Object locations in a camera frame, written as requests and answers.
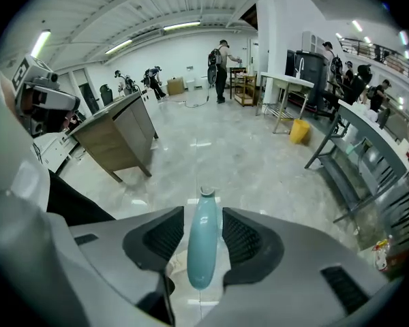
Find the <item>black pants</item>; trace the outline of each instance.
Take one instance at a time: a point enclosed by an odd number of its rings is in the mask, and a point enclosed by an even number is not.
[[[47,212],[61,215],[68,226],[115,220],[94,201],[78,193],[50,170],[48,172],[50,173],[50,194]]]
[[[161,88],[159,87],[159,84],[157,83],[156,80],[150,79],[150,88],[155,91],[156,99],[159,100],[163,97],[165,97],[165,93],[162,92]]]
[[[226,86],[227,72],[221,67],[217,70],[217,80],[215,81],[215,90],[217,90],[217,99],[224,98],[224,87]]]

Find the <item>wooden shelf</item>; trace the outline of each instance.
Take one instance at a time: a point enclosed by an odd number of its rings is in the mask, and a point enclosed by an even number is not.
[[[256,76],[238,76],[234,73],[234,81],[231,83],[230,97],[232,89],[235,88],[234,99],[242,106],[253,106],[256,94]]]

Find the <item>wooden cabinet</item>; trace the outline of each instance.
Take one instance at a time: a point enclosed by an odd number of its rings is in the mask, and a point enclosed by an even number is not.
[[[139,93],[95,113],[72,133],[88,154],[116,181],[115,171],[138,166],[146,176],[155,128]]]

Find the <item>cable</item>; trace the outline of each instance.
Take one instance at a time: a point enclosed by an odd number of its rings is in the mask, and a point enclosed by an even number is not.
[[[40,161],[40,163],[42,164],[42,158],[41,158],[41,150],[38,147],[38,145],[35,144],[35,142],[32,143],[33,146],[33,150],[35,151],[36,157],[38,158],[38,160]]]
[[[206,98],[206,102],[205,102],[205,103],[201,103],[201,104],[194,104],[193,106],[187,106],[187,105],[186,105],[186,102],[185,102],[185,107],[186,107],[186,108],[198,108],[199,106],[203,106],[203,105],[205,105],[207,102],[209,102],[209,96],[207,96],[207,98]]]

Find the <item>white wall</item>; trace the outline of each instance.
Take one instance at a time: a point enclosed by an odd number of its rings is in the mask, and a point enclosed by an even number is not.
[[[111,67],[107,65],[102,65],[100,63],[88,64],[85,67],[89,81],[92,82],[94,86],[94,96],[95,98],[100,98],[100,87],[107,84],[112,90],[113,97],[119,96],[118,93],[118,79],[115,78],[115,69],[112,71]],[[102,100],[98,101],[100,106],[103,106]]]
[[[259,62],[258,73],[268,71],[268,51],[269,51],[269,19],[267,0],[259,0],[256,3],[258,13],[258,41],[259,41]]]
[[[269,72],[284,74],[287,50],[301,49],[304,31],[310,31],[324,41],[330,41],[333,53],[339,55],[343,63],[346,62],[347,57],[335,36],[336,31],[331,28],[312,0],[266,0],[266,2],[269,14]],[[268,80],[264,100],[273,103],[277,97],[277,89],[272,89],[270,84],[271,81]]]
[[[218,47],[220,40],[227,40],[232,55],[241,57],[243,66],[247,66],[247,48],[251,36],[244,33],[187,35],[139,48],[109,63],[108,67],[112,74],[118,69],[141,85],[144,71],[158,65],[162,68],[160,78],[163,83],[173,77],[182,76],[184,81],[195,79],[196,86],[200,86],[200,78],[207,75],[207,57]],[[188,66],[194,69],[187,71]],[[228,60],[227,66],[235,67],[237,64]]]
[[[286,34],[289,50],[301,50],[302,34],[304,31],[310,31],[324,41],[330,41],[333,53],[339,55],[345,63],[346,54],[336,38],[337,31],[312,0],[286,0],[285,7],[288,14],[282,32]]]

